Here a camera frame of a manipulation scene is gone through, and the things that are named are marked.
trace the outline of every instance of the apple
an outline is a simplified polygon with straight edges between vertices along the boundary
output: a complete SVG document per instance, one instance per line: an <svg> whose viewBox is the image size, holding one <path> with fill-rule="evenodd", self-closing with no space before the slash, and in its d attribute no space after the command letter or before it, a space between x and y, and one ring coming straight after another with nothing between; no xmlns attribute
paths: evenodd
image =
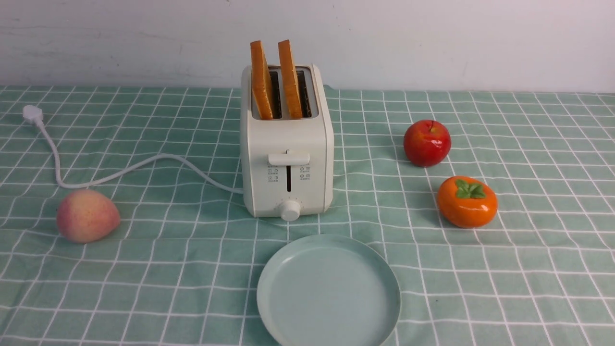
<svg viewBox="0 0 615 346"><path fill-rule="evenodd" d="M414 165L431 167L448 155L451 135L446 126L435 120L419 120L406 130L403 150Z"/></svg>

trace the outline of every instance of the persimmon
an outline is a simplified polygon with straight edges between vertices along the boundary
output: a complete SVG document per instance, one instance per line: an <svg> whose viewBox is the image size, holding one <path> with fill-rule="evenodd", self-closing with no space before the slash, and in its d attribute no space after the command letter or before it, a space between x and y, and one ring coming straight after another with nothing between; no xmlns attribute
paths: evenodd
<svg viewBox="0 0 615 346"><path fill-rule="evenodd" d="M460 228L482 227L498 212L498 197L485 183L456 175L446 179L437 195L440 212Z"/></svg>

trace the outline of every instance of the toaster knob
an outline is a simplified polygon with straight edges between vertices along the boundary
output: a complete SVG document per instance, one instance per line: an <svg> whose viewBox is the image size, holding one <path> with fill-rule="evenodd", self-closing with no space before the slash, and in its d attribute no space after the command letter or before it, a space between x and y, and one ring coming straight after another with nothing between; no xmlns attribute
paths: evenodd
<svg viewBox="0 0 615 346"><path fill-rule="evenodd" d="M300 212L301 205L297 201L286 201L280 205L280 217L284 221L295 221Z"/></svg>

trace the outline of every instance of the white power cord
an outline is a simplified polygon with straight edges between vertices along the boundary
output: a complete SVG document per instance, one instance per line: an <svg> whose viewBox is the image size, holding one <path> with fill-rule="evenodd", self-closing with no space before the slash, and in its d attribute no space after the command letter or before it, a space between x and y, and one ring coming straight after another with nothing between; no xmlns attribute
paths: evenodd
<svg viewBox="0 0 615 346"><path fill-rule="evenodd" d="M193 169L197 174L199 174L201 177L203 177L203 179L205 179L206 181L210 182L213 186L216 186L218 188L221 188L222 190L226 190L228 192L233 192L233 193L239 193L239 194L243 194L244 191L238 188L230 188L227 186L224 186L216 181L214 181L213 179L211 179L209 176L207 176L207 174L203 173L200 169L198 169L195 165L191 164L188 160L182 158L181 156L177 156L177 155L173 155L173 154L159 154L156 156L152 156L148 159L145 159L139 163L136 163L128 168L125 168L115 174L111 174L108 177L102 178L102 179L98 179L98 180L94 180L92 182L89 183L81 183L81 184L67 184L65 182L62 181L62 177L60 176L60 155L58 154L58 150L54 145L54 141L51 139L51 137L49 137L49 134L47 133L47 130L45 130L45 125L42 122L42 110L38 107L32 106L32 105L27 105L25 107L23 107L23 118L30 124L35 124L36 127L38 127L43 136L45 137L45 139L47 140L47 143L49 143L49 146L51 147L51 151L54 154L54 159L55 159L55 180L58 182L58 185L63 187L63 188L85 188L85 187L90 187L90 186L94 186L94 185L98 185L101 183L105 183L108 182L109 180L115 179L121 175L124 175L130 171L134 171L135 169L144 166L152 161L155 161L157 159L175 159L183 164L185 164L186 166L190 167L191 169Z"/></svg>

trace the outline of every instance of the bread slice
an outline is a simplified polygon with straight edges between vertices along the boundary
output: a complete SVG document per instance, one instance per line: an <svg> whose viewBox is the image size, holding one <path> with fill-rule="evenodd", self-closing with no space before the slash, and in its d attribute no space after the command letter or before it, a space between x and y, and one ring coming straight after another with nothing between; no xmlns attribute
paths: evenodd
<svg viewBox="0 0 615 346"><path fill-rule="evenodd" d="M282 69L282 84L284 85L284 95L290 117L297 119L303 117L301 111L301 100L299 98L299 81L297 80L297 70L293 52L290 49L290 41L278 42L277 48L280 54L280 67Z"/></svg>
<svg viewBox="0 0 615 346"><path fill-rule="evenodd" d="M256 107L261 119L270 120L273 119L273 86L263 43L261 41L251 42L250 53L252 55L252 93Z"/></svg>

